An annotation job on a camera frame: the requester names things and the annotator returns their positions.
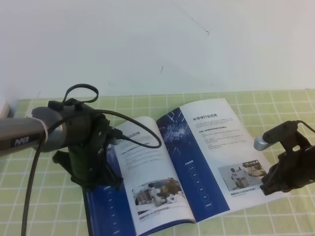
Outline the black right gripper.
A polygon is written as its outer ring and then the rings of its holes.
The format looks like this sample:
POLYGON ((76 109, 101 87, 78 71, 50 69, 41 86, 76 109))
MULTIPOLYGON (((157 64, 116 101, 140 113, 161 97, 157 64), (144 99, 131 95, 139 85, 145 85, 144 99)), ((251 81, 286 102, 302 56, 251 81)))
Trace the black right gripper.
POLYGON ((275 192, 287 193, 315 182, 315 147, 309 146, 278 156, 262 178, 260 189, 267 196, 275 192))

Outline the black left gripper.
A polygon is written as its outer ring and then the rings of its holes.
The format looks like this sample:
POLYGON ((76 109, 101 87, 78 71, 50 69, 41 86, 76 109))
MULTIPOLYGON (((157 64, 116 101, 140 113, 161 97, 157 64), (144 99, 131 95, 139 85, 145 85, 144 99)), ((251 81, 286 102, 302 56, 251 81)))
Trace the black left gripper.
POLYGON ((107 161, 106 149, 114 139, 110 121, 94 108, 71 98, 66 102, 52 102, 52 109, 66 118, 63 148, 53 156, 53 162, 60 164, 71 176, 71 181, 82 188, 94 190, 97 186, 119 188, 123 179, 114 172, 107 161))

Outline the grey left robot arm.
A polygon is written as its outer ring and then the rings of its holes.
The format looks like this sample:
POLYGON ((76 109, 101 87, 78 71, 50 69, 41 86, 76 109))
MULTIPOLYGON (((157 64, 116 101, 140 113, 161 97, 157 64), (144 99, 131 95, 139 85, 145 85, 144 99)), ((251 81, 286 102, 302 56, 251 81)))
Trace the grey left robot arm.
POLYGON ((122 178, 107 161, 106 149, 116 132, 102 113, 74 98, 49 101, 32 110, 31 117, 0 120, 0 153, 7 155, 27 148, 54 151, 53 162, 61 165, 71 180, 83 188, 118 188, 122 178))

